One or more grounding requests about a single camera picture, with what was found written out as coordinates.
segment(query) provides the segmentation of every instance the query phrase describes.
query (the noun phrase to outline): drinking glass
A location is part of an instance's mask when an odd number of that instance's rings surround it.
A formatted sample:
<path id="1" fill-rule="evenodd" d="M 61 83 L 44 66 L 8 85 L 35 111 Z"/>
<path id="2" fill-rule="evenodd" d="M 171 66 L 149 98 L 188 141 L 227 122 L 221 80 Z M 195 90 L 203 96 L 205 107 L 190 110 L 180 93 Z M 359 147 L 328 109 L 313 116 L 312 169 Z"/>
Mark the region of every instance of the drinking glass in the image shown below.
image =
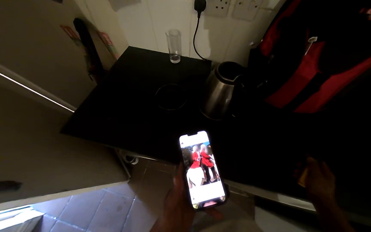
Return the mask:
<path id="1" fill-rule="evenodd" d="M 170 61 L 176 64 L 180 62 L 181 59 L 181 33 L 179 30 L 170 29 L 165 33 L 165 35 L 167 36 Z"/>

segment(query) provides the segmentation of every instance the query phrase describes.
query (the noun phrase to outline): yellow object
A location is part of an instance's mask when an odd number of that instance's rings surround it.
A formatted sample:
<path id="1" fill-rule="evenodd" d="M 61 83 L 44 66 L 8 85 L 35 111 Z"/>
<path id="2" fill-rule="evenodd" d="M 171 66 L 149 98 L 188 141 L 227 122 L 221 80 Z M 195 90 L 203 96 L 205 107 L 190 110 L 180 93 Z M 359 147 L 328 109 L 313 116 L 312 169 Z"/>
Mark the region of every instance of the yellow object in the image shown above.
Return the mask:
<path id="1" fill-rule="evenodd" d="M 301 173 L 301 176 L 297 180 L 297 184 L 303 188 L 306 187 L 306 178 L 307 178 L 308 168 L 305 168 Z"/>

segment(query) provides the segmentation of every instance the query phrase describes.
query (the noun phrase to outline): floor tile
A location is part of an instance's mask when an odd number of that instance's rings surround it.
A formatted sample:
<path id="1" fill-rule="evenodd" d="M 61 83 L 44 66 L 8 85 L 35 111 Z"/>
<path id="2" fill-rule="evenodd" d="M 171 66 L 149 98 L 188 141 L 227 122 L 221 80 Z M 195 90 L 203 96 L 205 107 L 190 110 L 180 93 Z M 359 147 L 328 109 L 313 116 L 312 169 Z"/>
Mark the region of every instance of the floor tile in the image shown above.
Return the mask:
<path id="1" fill-rule="evenodd" d="M 74 195 L 59 220 L 87 229 L 106 191 L 97 190 Z"/>
<path id="2" fill-rule="evenodd" d="M 148 168 L 135 199 L 153 208 L 162 208 L 163 200 L 172 186 L 172 175 Z"/>
<path id="3" fill-rule="evenodd" d="M 65 206 L 67 205 L 70 197 L 64 197 L 59 199 L 54 199 L 50 201 L 45 201 L 41 203 L 33 204 L 34 209 L 41 213 L 48 214 L 54 218 L 59 217 L 59 215 L 64 210 Z"/>
<path id="4" fill-rule="evenodd" d="M 91 232 L 121 231 L 132 201 L 114 193 L 106 192 L 88 228 Z"/>
<path id="5" fill-rule="evenodd" d="M 55 219 L 44 215 L 34 227 L 32 232 L 50 232 L 55 224 L 55 221 Z"/>
<path id="6" fill-rule="evenodd" d="M 124 195 L 128 198 L 134 199 L 135 192 L 130 184 L 121 184 L 114 187 L 107 188 L 108 191 Z"/>
<path id="7" fill-rule="evenodd" d="M 76 228 L 72 225 L 65 224 L 64 222 L 57 221 L 54 227 L 52 228 L 51 232 L 81 232 L 84 231 L 83 229 Z"/>
<path id="8" fill-rule="evenodd" d="M 150 208 L 140 201 L 134 201 L 122 232 L 150 231 L 158 215 L 158 209 Z"/>

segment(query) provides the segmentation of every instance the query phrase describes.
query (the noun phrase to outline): smartphone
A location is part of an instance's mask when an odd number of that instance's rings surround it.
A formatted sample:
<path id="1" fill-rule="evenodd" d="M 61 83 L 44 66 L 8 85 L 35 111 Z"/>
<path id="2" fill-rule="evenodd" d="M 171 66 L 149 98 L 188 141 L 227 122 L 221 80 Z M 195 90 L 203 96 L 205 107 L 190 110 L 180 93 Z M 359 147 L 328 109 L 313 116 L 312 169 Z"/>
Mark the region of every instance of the smartphone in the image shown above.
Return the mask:
<path id="1" fill-rule="evenodd" d="M 226 202 L 224 183 L 207 132 L 179 138 L 183 155 L 184 178 L 192 207 L 202 210 Z"/>

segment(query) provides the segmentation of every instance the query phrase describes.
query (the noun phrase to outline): red backpack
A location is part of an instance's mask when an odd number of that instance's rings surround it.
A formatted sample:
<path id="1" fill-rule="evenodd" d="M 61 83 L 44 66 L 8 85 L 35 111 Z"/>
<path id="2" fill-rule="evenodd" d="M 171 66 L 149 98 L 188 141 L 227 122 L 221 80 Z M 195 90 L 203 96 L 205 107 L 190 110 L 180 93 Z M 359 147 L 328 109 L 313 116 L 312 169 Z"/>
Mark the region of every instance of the red backpack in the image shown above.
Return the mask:
<path id="1" fill-rule="evenodd" d="M 258 97 L 277 108 L 359 104 L 371 96 L 371 1 L 288 0 L 250 52 L 249 69 Z"/>

